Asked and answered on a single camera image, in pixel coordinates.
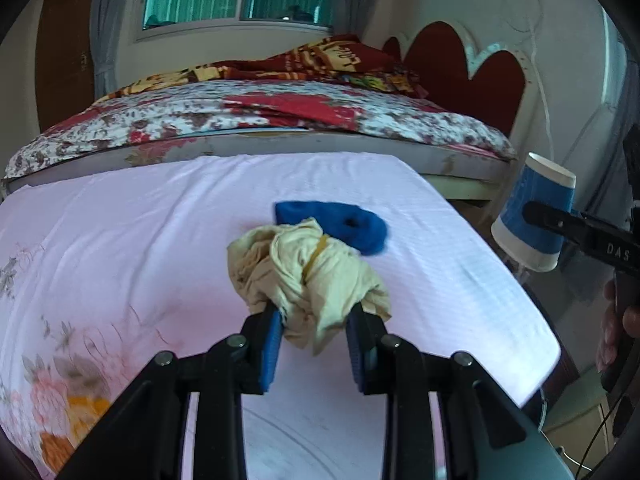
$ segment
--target human hand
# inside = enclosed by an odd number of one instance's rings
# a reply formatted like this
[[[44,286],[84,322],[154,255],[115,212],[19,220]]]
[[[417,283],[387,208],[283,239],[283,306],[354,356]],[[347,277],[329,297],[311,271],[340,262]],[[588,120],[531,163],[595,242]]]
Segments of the human hand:
[[[603,295],[609,301],[602,316],[602,331],[596,354],[596,367],[599,372],[607,369],[618,355],[618,341],[624,329],[631,337],[640,337],[640,307],[630,306],[625,310],[622,323],[616,316],[616,284],[613,280],[604,286]]]

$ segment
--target heart-shaped headboard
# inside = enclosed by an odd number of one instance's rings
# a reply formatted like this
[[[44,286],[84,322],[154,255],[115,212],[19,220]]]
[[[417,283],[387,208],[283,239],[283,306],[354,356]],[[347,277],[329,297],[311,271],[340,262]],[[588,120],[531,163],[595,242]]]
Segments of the heart-shaped headboard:
[[[390,38],[383,50],[399,59],[402,39]],[[516,148],[524,140],[538,86],[522,52],[500,43],[478,52],[462,25],[434,22],[415,37],[404,64],[420,75],[431,101],[498,128]]]

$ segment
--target paper cup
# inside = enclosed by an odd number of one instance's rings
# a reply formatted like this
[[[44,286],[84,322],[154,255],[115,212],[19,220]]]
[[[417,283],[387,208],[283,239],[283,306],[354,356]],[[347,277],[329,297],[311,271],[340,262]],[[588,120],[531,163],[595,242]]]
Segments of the paper cup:
[[[535,272],[556,268],[563,238],[522,217],[527,202],[545,203],[570,212],[574,202],[575,175],[543,156],[529,153],[522,174],[514,186],[491,233],[502,250],[513,260]]]

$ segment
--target yellow rubber band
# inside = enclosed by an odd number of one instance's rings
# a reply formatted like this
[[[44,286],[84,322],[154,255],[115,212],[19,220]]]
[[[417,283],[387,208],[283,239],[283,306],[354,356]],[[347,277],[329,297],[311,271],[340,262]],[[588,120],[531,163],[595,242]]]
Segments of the yellow rubber band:
[[[324,251],[326,249],[326,243],[327,243],[328,239],[329,239],[329,237],[327,235],[322,235],[320,237],[320,240],[318,241],[318,246],[316,247],[316,250],[311,255],[311,258],[309,258],[309,261],[306,263],[305,268],[302,269],[302,280],[303,280],[303,283],[306,283],[306,277],[308,276],[309,272],[311,271],[311,267],[313,267],[313,264],[318,259],[318,256],[320,256],[322,251]]]

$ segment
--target screw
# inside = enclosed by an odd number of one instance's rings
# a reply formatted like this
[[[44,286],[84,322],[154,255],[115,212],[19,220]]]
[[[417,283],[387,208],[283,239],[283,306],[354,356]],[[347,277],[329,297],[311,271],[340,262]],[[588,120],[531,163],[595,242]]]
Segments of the screw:
[[[173,360],[174,360],[174,355],[167,350],[165,350],[164,352],[159,352],[158,354],[156,354],[156,357],[154,357],[154,361],[159,366],[166,366],[167,364],[170,364],[171,361]]]
[[[226,344],[231,348],[242,348],[246,345],[246,338],[242,334],[233,334],[226,338]]]
[[[457,352],[453,356],[453,360],[460,366],[471,366],[474,363],[474,359],[466,352]]]
[[[380,342],[389,349],[398,348],[401,339],[397,335],[385,334],[380,338]]]

